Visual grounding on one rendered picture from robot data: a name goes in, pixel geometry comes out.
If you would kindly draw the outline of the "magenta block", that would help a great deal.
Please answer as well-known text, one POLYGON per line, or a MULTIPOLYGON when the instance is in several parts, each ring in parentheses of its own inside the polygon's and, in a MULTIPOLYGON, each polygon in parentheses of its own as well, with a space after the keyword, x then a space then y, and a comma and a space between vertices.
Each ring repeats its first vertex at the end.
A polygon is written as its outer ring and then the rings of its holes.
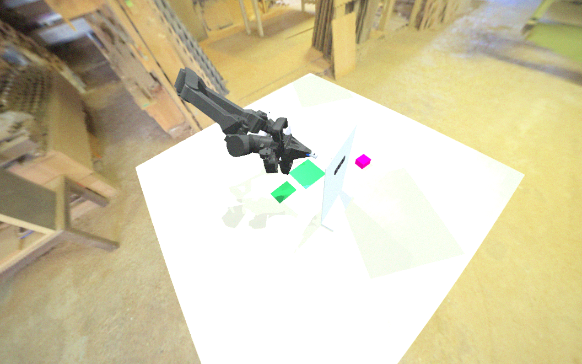
POLYGON ((362 154, 361 156, 359 156, 358 158, 355 159, 355 164, 360 167, 361 169, 363 169, 364 167, 366 167, 368 164, 370 164, 371 159, 366 156, 365 154, 362 154))

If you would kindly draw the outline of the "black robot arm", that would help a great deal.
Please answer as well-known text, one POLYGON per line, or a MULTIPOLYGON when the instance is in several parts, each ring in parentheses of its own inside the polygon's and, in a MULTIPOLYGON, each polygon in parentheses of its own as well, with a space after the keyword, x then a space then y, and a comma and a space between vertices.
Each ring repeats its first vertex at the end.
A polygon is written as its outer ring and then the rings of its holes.
MULTIPOLYGON (((277 159, 278 146, 269 146, 258 152, 258 142, 262 135, 261 130, 271 134, 274 124, 268 119, 267 114, 261 110, 243 109, 224 96, 208 88, 202 78, 193 70, 181 68, 174 85, 177 96, 202 111, 213 119, 226 135, 224 141, 227 150, 233 157, 241 157, 251 153, 257 153, 263 159, 266 173, 278 173, 277 159), (248 132, 251 132, 247 135, 248 132)), ((272 136, 272 134, 271 134, 272 136)))

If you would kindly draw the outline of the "green square mat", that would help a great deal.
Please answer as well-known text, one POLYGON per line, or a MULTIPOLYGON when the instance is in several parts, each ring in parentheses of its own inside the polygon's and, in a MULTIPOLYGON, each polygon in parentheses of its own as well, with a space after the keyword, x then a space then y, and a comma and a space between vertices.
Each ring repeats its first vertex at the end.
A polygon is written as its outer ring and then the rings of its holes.
POLYGON ((305 189, 318 181, 325 172, 322 171, 313 162, 307 159, 305 162, 293 169, 289 174, 297 180, 305 189))

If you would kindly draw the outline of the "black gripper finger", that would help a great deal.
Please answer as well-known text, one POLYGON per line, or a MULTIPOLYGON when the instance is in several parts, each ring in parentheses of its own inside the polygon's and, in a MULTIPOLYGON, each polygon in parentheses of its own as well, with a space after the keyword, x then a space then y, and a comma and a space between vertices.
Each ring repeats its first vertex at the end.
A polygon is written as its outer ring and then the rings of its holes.
POLYGON ((309 149, 307 146, 305 146, 299 140, 297 140, 292 135, 292 133, 289 134, 289 136, 284 144, 284 154, 287 154, 290 152, 305 153, 305 154, 312 153, 311 149, 309 149))
POLYGON ((285 159, 285 162, 287 162, 287 165, 290 164, 290 162, 292 162, 295 159, 299 159, 299 158, 307 158, 310 156, 307 156, 305 153, 297 153, 297 152, 290 152, 287 156, 287 158, 285 159))

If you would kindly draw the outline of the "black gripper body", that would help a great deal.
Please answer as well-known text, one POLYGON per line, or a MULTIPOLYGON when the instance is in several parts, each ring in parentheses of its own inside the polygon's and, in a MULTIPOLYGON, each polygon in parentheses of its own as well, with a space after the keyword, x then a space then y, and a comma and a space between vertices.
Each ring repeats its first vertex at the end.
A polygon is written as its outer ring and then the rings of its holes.
POLYGON ((274 124, 271 127, 271 134, 267 133, 266 136, 261 136, 261 138, 259 139, 258 142, 258 152, 265 148, 265 147, 269 147, 269 146, 278 146, 278 152, 276 152, 277 155, 277 159, 279 160, 281 157, 281 164, 280 169, 282 174, 288 175, 291 167, 293 165, 293 162, 290 162, 289 165, 287 165, 287 162, 285 162, 285 159, 288 156, 287 154, 284 154, 284 144, 285 141, 287 140, 289 135, 285 135, 285 133, 283 132, 283 129, 288 127, 288 120, 285 117, 279 117, 275 120, 274 124))

